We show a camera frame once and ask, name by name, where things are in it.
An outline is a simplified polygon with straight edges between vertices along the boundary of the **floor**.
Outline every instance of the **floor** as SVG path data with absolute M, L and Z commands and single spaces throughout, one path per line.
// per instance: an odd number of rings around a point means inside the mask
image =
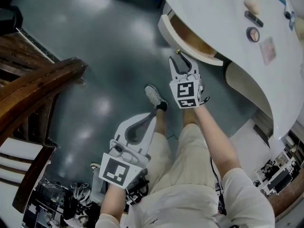
M 175 152 L 182 111 L 169 82 L 169 56 L 181 63 L 162 38 L 162 13 L 156 0 L 14 0 L 22 27 L 59 59 L 79 57 L 87 68 L 86 86 L 60 94 L 50 137 L 60 145 L 46 175 L 69 185 L 91 182 L 91 162 L 100 163 L 117 126 L 139 113 L 153 111 L 144 86 L 154 84 L 169 102 L 167 134 Z M 220 127 L 232 136 L 256 107 L 224 82 L 224 67 L 199 63 L 206 85 L 203 97 Z

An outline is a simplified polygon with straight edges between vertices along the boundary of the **wooden chair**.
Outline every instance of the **wooden chair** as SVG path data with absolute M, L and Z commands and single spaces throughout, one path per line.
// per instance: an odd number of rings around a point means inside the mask
M 15 191 L 10 205 L 21 214 L 56 149 L 48 143 L 48 129 L 57 94 L 78 80 L 85 68 L 78 58 L 52 63 L 19 33 L 0 38 L 0 195 Z M 0 204 L 3 220 L 2 205 L 9 204 Z

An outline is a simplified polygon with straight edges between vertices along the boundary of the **white t-shirt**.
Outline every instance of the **white t-shirt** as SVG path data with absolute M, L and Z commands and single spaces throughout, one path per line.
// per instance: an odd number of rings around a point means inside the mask
M 249 228 L 275 227 L 270 203 L 242 169 L 227 172 L 222 184 L 227 217 L 217 215 L 219 201 L 212 188 L 184 184 L 143 198 L 129 210 L 126 225 L 130 228 L 218 228 L 232 224 Z M 225 224 L 227 220 L 231 221 L 230 225 Z M 96 223 L 96 228 L 119 227 L 119 222 L 106 214 Z

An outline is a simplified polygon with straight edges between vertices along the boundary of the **drawer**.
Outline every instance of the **drawer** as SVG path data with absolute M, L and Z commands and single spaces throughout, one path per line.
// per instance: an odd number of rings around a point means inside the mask
M 223 61 L 214 57 L 216 50 L 194 34 L 173 11 L 161 16 L 158 28 L 165 40 L 176 50 L 180 49 L 199 61 L 223 66 Z

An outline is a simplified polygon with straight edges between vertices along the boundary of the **cable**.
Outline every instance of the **cable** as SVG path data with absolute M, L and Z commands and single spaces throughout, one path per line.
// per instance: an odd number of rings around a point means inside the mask
M 45 188 L 51 188 L 51 189 L 57 189 L 57 190 L 65 190 L 68 191 L 69 189 L 61 184 L 56 184 L 50 182 L 48 179 L 44 178 L 44 181 L 42 181 L 41 185 Z
M 223 191 L 223 188 L 222 188 L 222 185 L 219 183 L 219 177 L 217 176 L 217 174 L 215 173 L 214 171 L 214 168 L 213 168 L 213 164 L 212 164 L 212 157 L 210 156 L 210 164 L 211 164 L 211 168 L 212 168 L 212 171 L 213 171 L 213 174 L 215 175 L 215 178 L 217 179 L 218 181 L 218 186 L 219 186 L 219 190 L 216 190 L 216 191 L 219 191 L 220 192 L 220 195 L 219 195 L 219 212 L 223 215 L 227 215 L 227 211 L 226 211 L 226 208 L 225 208 L 225 202 L 224 202 L 224 191 Z
M 208 100 L 210 99 L 210 97 L 206 97 L 205 100 L 203 100 L 202 102 L 199 103 L 199 105 L 203 105 L 205 104 Z

